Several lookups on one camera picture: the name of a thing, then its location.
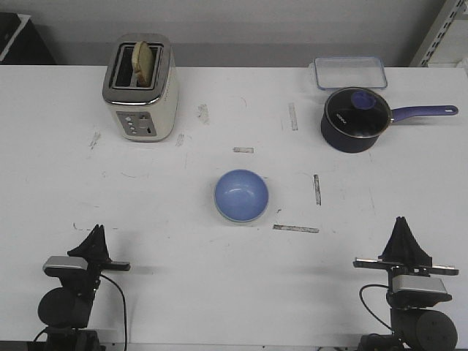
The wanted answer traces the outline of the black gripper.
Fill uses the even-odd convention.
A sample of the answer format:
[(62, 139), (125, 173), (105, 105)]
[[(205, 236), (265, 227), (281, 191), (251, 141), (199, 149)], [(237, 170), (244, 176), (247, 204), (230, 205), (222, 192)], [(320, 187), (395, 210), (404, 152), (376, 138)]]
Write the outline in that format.
[(84, 273), (75, 273), (70, 277), (59, 278), (67, 289), (73, 291), (81, 298), (93, 298), (100, 285), (100, 276), (103, 271), (129, 271), (129, 262), (112, 261), (107, 249), (105, 228), (96, 224), (84, 241), (76, 248), (67, 252), (69, 257), (91, 259), (99, 256), (100, 260), (87, 261), (88, 270)]
[[(404, 263), (406, 265), (398, 263), (402, 261), (402, 257), (404, 258)], [(432, 257), (420, 247), (412, 234), (407, 220), (401, 216), (396, 218), (392, 233), (382, 254), (380, 255), (380, 259), (381, 260), (356, 257), (352, 264), (355, 268), (368, 268), (385, 271), (399, 270), (402, 274), (436, 274), (444, 276), (459, 275), (459, 269), (453, 266), (432, 265)]]

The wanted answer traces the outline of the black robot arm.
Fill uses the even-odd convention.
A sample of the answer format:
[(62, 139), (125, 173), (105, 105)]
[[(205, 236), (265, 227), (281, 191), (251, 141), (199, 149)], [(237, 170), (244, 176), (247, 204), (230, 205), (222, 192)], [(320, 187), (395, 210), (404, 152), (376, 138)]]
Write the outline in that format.
[(46, 276), (55, 277), (61, 286), (47, 292), (39, 302), (37, 314), (45, 325), (43, 350), (105, 350), (98, 333), (88, 328), (94, 299), (105, 279), (119, 291), (123, 304), (124, 349), (128, 347), (127, 302), (123, 290), (105, 271), (127, 272), (128, 262), (110, 258), (105, 227), (97, 224), (84, 241), (65, 256), (51, 256), (43, 264)]
[(441, 276), (456, 276), (459, 270), (433, 264), (418, 244), (403, 216), (396, 218), (390, 238), (376, 259), (356, 258), (356, 268), (384, 270), (388, 274), (386, 301), (390, 307), (387, 335), (363, 335), (359, 350), (454, 350), (458, 342), (456, 327), (449, 316), (433, 310), (452, 300)]

